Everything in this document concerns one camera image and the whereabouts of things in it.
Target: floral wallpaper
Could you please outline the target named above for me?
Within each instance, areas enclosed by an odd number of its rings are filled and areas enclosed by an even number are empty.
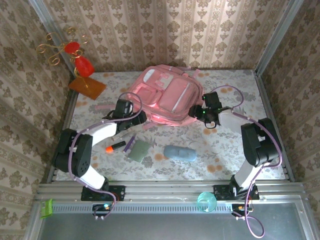
[[[44,0],[97,72],[169,64],[254,69],[289,0]]]
[[[0,1],[0,240],[22,239],[62,126],[70,75],[37,55],[45,36],[28,1]]]
[[[262,79],[320,226],[320,1],[304,1]]]

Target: purple pen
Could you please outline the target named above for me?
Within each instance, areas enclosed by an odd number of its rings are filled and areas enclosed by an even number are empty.
[[[124,151],[125,153],[126,153],[127,150],[130,148],[132,142],[135,140],[135,137],[136,137],[136,135],[133,135],[133,136],[131,137],[131,139],[128,141],[128,144],[127,144],[127,145],[125,146],[125,148],[123,149],[123,151]]]

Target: wooden stand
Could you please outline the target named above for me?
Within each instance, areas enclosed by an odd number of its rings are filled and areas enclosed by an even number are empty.
[[[106,89],[107,85],[92,79],[91,77],[78,76],[69,84],[69,88],[76,92],[85,95],[92,100],[97,97]]]

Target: red ornament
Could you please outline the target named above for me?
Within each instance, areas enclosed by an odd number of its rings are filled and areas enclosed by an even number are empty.
[[[89,77],[95,72],[94,66],[84,56],[78,56],[75,58],[75,67],[82,77]]]
[[[64,47],[64,51],[67,54],[73,54],[75,53],[77,50],[79,50],[80,48],[80,44],[77,43],[76,41],[72,41],[70,43],[68,43],[65,47]]]

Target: green clip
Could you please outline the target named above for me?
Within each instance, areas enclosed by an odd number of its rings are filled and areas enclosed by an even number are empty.
[[[41,218],[44,219],[46,217],[49,217],[53,214],[52,209],[52,198],[47,201],[41,202]]]

